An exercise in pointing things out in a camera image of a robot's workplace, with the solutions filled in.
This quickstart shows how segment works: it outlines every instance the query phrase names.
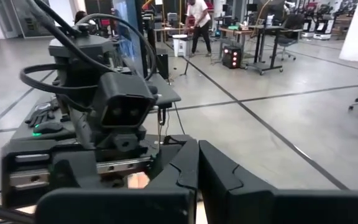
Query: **computer monitor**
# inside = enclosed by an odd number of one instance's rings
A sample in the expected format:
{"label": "computer monitor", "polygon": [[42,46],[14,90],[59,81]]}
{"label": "computer monitor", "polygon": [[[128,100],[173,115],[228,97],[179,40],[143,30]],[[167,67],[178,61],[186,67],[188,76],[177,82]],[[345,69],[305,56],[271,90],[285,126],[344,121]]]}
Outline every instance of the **computer monitor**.
{"label": "computer monitor", "polygon": [[249,12],[257,12],[258,4],[247,4],[247,11]]}
{"label": "computer monitor", "polygon": [[[114,15],[124,19],[143,34],[142,3],[137,0],[112,0]],[[147,61],[144,43],[136,33],[117,22],[120,35],[120,51],[124,63],[141,76],[147,76]]]}

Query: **black bar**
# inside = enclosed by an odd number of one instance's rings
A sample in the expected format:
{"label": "black bar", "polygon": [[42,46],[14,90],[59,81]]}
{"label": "black bar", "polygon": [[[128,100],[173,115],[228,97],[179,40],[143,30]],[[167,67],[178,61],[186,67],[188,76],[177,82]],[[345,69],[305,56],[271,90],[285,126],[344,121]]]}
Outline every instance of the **black bar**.
{"label": "black bar", "polygon": [[261,36],[261,32],[260,32],[260,30],[258,29],[258,39],[257,39],[257,41],[256,41],[256,49],[255,49],[254,63],[257,63],[257,62],[258,62],[260,36]]}
{"label": "black bar", "polygon": [[276,30],[276,36],[274,38],[274,46],[273,46],[273,55],[272,55],[272,60],[270,61],[270,68],[274,67],[274,60],[276,59],[279,33],[280,33],[280,30]]}

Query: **metal pole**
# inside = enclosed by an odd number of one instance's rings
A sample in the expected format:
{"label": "metal pole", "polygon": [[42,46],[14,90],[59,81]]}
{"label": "metal pole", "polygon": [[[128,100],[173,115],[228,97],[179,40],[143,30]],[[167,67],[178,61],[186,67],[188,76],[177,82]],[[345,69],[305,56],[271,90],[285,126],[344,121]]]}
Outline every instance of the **metal pole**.
{"label": "metal pole", "polygon": [[241,6],[241,18],[240,18],[240,23],[244,22],[244,16],[246,15],[246,8],[247,8],[247,1],[242,1],[242,6]]}
{"label": "metal pole", "polygon": [[237,3],[237,0],[233,0],[233,7],[232,7],[232,12],[231,12],[231,19],[236,18],[236,3]]}

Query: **concrete floor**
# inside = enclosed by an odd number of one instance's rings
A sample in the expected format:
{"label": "concrete floor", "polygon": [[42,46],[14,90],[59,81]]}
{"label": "concrete floor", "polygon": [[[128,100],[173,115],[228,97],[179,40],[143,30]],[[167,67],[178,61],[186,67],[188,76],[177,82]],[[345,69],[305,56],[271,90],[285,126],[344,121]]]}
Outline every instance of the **concrete floor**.
{"label": "concrete floor", "polygon": [[[0,41],[0,148],[42,94],[21,83],[19,70],[52,62],[48,39]],[[260,76],[255,71],[211,65],[204,43],[186,61],[170,57],[173,88],[184,130],[206,139],[262,179],[281,189],[358,189],[358,63],[339,60],[343,41],[307,41],[289,48],[296,61]],[[247,43],[252,50],[254,43]],[[271,54],[267,40],[264,57]],[[160,47],[172,50],[161,44]],[[213,43],[213,52],[218,43]],[[54,73],[38,73],[51,82]],[[156,114],[144,123],[157,134]],[[168,134],[181,134],[170,112]]]}

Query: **table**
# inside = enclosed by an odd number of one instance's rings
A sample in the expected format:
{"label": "table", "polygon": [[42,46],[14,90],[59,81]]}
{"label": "table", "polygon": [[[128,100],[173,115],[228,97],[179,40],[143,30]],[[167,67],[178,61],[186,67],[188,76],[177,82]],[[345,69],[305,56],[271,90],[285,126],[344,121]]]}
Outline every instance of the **table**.
{"label": "table", "polygon": [[[283,27],[282,26],[267,26],[267,27],[265,27],[264,25],[249,26],[249,27],[253,28],[253,29],[257,29],[258,39],[256,42],[254,62],[247,63],[245,69],[247,69],[248,67],[256,68],[259,71],[260,75],[263,75],[265,71],[273,70],[273,69],[280,69],[280,72],[282,72],[283,67],[281,65],[274,66],[274,61],[275,61],[276,52],[277,52],[278,36],[279,36],[280,31],[283,29]],[[275,31],[273,54],[272,54],[272,59],[270,61],[270,65],[267,65],[262,61],[262,55],[263,55],[264,45],[265,45],[265,31],[266,30],[274,30]]]}
{"label": "table", "polygon": [[[219,30],[221,31],[221,38],[219,39],[219,57],[218,59],[222,59],[222,52],[223,52],[223,44],[228,45],[235,45],[236,47],[241,48],[242,54],[244,53],[244,45],[246,44],[246,36],[252,35],[254,31],[252,30],[231,30],[223,27],[219,27]],[[237,35],[237,43],[234,43],[231,40],[225,39],[227,33],[232,33],[234,35]]]}
{"label": "table", "polygon": [[164,28],[161,28],[161,29],[154,29],[155,42],[157,43],[157,32],[160,32],[161,40],[162,40],[163,43],[165,43],[164,33],[171,32],[171,31],[179,31],[179,32],[181,32],[182,30],[185,30],[185,29],[184,28],[171,28],[171,27],[164,27]]}

